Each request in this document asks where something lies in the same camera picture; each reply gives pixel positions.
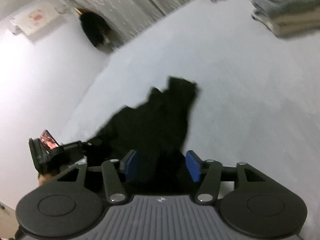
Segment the left hand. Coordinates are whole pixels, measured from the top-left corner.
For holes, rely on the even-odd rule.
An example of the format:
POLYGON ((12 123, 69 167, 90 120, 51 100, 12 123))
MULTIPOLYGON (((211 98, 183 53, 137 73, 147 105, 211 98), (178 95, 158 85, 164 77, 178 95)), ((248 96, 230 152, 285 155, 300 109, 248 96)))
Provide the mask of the left hand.
POLYGON ((37 179, 38 179, 38 186, 42 186, 43 184, 49 182, 51 179, 55 178, 56 175, 54 174, 38 174, 37 179))

